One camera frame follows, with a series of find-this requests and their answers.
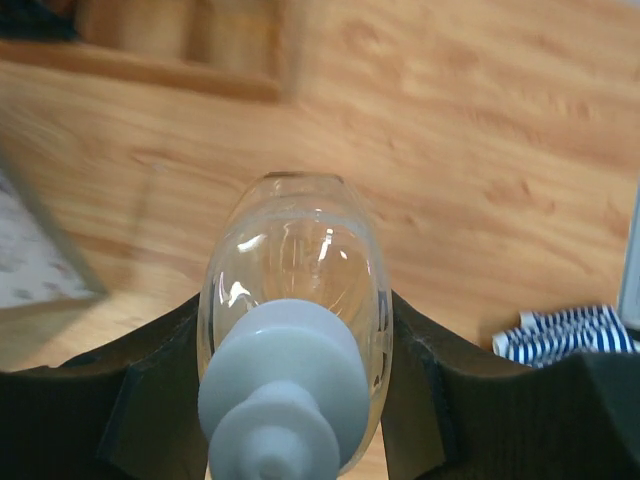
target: white plastic cap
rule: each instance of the white plastic cap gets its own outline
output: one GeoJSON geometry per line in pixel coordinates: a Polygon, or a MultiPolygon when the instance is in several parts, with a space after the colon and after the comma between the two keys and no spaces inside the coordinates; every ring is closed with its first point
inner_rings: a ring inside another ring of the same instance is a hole
{"type": "Polygon", "coordinates": [[[335,480],[369,417],[358,345],[315,303],[255,307],[214,353],[198,414],[216,480],[335,480]]]}

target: clear glass bottle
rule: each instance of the clear glass bottle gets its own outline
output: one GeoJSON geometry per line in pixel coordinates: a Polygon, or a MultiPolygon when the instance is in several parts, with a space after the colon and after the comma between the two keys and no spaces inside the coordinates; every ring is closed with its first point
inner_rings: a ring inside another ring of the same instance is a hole
{"type": "Polygon", "coordinates": [[[216,480],[324,479],[357,463],[382,414],[393,322],[380,249],[340,177],[273,173],[247,190],[216,245],[198,323],[216,480]]]}

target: striped cloth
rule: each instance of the striped cloth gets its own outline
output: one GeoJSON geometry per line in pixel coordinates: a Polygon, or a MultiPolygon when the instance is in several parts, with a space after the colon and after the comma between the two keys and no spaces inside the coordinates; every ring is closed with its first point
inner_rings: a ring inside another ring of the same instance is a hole
{"type": "Polygon", "coordinates": [[[496,355],[541,368],[576,352],[637,353],[618,314],[609,305],[523,312],[520,327],[493,337],[496,355]]]}

